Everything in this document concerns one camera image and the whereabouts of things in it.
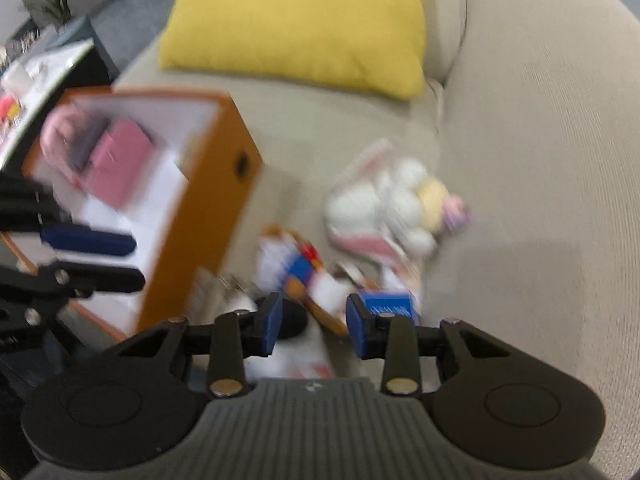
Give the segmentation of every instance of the pink object in box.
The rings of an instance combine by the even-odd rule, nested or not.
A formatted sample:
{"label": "pink object in box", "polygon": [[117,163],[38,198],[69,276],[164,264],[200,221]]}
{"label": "pink object in box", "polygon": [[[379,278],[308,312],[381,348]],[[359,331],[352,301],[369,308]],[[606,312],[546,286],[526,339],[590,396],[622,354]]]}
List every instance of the pink object in box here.
{"label": "pink object in box", "polygon": [[121,209],[153,148],[149,137],[133,120],[114,120],[95,145],[82,176],[82,187],[104,203]]}

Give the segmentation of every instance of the green plant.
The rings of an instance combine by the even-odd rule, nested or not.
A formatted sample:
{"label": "green plant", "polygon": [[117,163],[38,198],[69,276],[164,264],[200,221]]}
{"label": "green plant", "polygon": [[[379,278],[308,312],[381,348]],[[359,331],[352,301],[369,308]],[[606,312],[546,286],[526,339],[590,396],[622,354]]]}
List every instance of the green plant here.
{"label": "green plant", "polygon": [[24,7],[29,12],[37,11],[46,14],[59,25],[64,25],[73,18],[68,0],[32,0],[25,2]]}

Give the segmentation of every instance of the red object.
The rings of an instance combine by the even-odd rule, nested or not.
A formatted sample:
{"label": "red object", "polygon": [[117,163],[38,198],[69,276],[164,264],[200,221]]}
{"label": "red object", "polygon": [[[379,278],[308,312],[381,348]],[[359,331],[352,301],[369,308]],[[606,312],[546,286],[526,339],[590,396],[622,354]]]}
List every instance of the red object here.
{"label": "red object", "polygon": [[318,250],[311,244],[301,245],[300,255],[312,263],[320,261],[320,254],[318,253]]}
{"label": "red object", "polygon": [[14,98],[9,95],[0,97],[0,121],[6,117],[11,107],[15,104]]}

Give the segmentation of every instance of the yellow pillow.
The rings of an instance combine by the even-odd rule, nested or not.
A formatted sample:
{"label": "yellow pillow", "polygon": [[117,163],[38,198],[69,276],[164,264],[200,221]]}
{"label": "yellow pillow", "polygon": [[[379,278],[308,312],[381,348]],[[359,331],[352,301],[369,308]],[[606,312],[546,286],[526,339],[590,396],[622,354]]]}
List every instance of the yellow pillow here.
{"label": "yellow pillow", "polygon": [[408,99],[422,90],[424,47],[422,0],[176,0],[160,64]]}

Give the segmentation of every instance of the gray ribbed plate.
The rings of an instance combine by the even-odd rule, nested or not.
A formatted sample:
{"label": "gray ribbed plate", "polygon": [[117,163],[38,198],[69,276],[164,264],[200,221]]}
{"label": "gray ribbed plate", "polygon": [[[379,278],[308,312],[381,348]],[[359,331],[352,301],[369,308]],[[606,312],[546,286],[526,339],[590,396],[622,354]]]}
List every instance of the gray ribbed plate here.
{"label": "gray ribbed plate", "polygon": [[478,462],[452,446],[412,399],[369,380],[263,380],[241,399],[210,402],[191,434],[151,462],[114,472],[50,463],[28,480],[440,480],[605,478],[586,461],[538,474]]}

